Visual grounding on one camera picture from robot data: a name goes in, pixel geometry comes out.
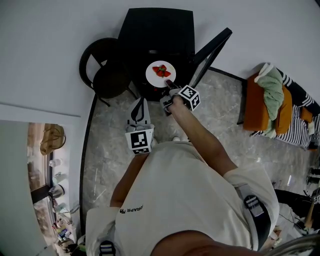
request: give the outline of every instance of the wall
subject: wall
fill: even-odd
[[[54,256],[33,208],[27,169],[28,124],[0,121],[0,252],[4,256]]]
[[[247,78],[256,65],[272,62],[320,103],[320,7],[314,0],[2,0],[0,120],[53,117],[52,123],[71,126],[70,204],[79,199],[94,96],[79,77],[80,57],[91,42],[117,37],[127,10],[138,7],[193,11],[196,50],[229,27],[233,35],[213,67]]]

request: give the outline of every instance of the plate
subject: plate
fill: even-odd
[[[168,77],[160,77],[157,75],[156,72],[152,69],[153,67],[161,67],[161,65],[165,65],[166,71],[170,72],[171,75]],[[176,70],[174,66],[172,66],[169,62],[166,62],[164,60],[157,60],[155,62],[152,62],[145,70],[145,77],[148,80],[150,84],[152,84],[154,87],[158,88],[164,88],[167,87],[165,81],[170,79],[172,82],[176,79]]]

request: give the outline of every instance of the marble floor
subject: marble floor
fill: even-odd
[[[196,89],[201,104],[194,115],[221,141],[237,166],[261,165],[276,182],[276,188],[303,194],[312,153],[278,140],[250,137],[250,132],[237,125],[242,98],[240,81],[208,70]],[[108,101],[111,107],[100,101],[96,103],[85,155],[84,221],[89,209],[109,205],[115,186],[134,157],[125,138],[126,110],[133,101],[133,96],[125,91]],[[158,102],[148,102],[148,106],[151,122],[155,125],[154,136],[159,143],[169,141],[173,136],[187,138],[173,117],[165,116]],[[292,219],[289,207],[281,205],[280,212]],[[283,229],[289,230],[293,226],[281,216],[278,223]]]

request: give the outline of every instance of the brown bag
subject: brown bag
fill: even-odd
[[[66,143],[64,128],[58,124],[46,123],[43,132],[40,152],[44,156],[50,154],[54,150],[62,148]]]

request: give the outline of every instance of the hand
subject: hand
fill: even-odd
[[[184,106],[184,100],[179,95],[174,96],[172,101],[173,103],[167,108],[168,111],[170,111],[171,113],[175,109],[178,109]]]

